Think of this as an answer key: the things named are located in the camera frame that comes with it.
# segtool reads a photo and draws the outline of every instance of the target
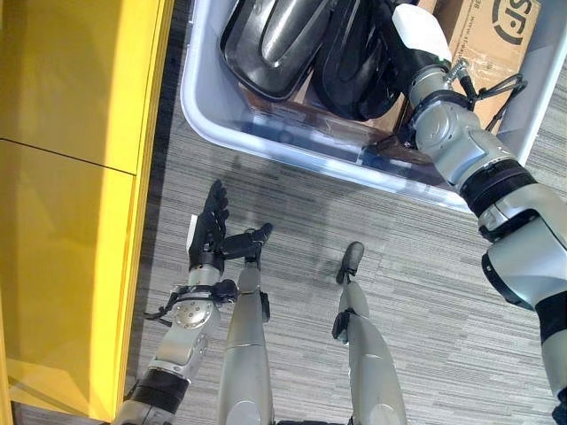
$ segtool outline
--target wire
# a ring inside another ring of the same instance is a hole
[[[212,299],[211,297],[181,297],[182,295],[191,294],[195,292],[212,294],[213,287],[208,285],[182,286],[178,288],[177,291],[172,292],[171,295],[169,295],[169,300],[167,301],[167,304],[158,308],[158,311],[156,313],[144,313],[144,318],[147,321],[158,321],[162,325],[171,328],[172,326],[171,321],[166,321],[165,319],[162,318],[163,316],[171,312],[175,304],[181,303],[182,301],[191,301],[191,300],[209,301]]]
[[[461,85],[467,92],[467,96],[469,97],[472,109],[474,109],[476,103],[478,101],[482,101],[487,99],[488,97],[498,96],[506,91],[511,91],[510,96],[504,102],[502,107],[498,110],[497,113],[494,114],[492,120],[488,123],[485,130],[492,132],[494,126],[504,117],[504,113],[508,109],[510,102],[519,95],[528,85],[528,81],[524,80],[524,76],[520,73],[515,73],[514,75],[509,76],[507,79],[500,81],[498,84],[492,86],[490,89],[483,88],[478,91],[478,94],[475,93],[474,88],[471,86],[470,81],[462,79]]]

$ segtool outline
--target gray robot arm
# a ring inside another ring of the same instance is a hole
[[[446,61],[412,49],[403,31],[393,19],[383,34],[399,69],[397,84],[416,111],[416,148],[431,157],[493,243],[482,258],[490,283],[510,303],[539,315],[544,366],[562,403],[557,419],[567,409],[567,206],[452,91],[452,76],[466,74],[449,75]]]

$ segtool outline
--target black band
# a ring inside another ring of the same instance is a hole
[[[567,329],[567,290],[542,299],[535,311],[540,317],[541,343],[557,332]]]
[[[480,217],[486,208],[508,193],[537,183],[515,159],[504,159],[476,171],[462,185],[461,197],[470,210]]]
[[[533,307],[523,301],[516,292],[511,290],[506,283],[498,276],[494,266],[488,257],[488,254],[482,256],[482,270],[485,272],[486,279],[494,286],[494,288],[504,297],[506,301],[526,310],[533,310]]]
[[[188,386],[189,381],[180,376],[164,370],[148,369],[130,399],[175,414]]]
[[[553,411],[553,419],[557,425],[567,425],[567,388],[563,388],[557,394],[557,398],[561,402]]]

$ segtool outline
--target clear plastic bin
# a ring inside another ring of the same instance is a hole
[[[374,158],[361,147],[315,127],[252,113],[222,61],[219,38],[235,0],[195,0],[181,101],[191,126],[206,140],[317,173],[468,212],[432,165]],[[521,72],[529,84],[512,102],[500,139],[525,164],[567,53],[567,2],[544,0]]]

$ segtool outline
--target yellow wall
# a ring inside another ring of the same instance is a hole
[[[120,406],[172,8],[4,0],[0,289],[13,400],[105,421]]]

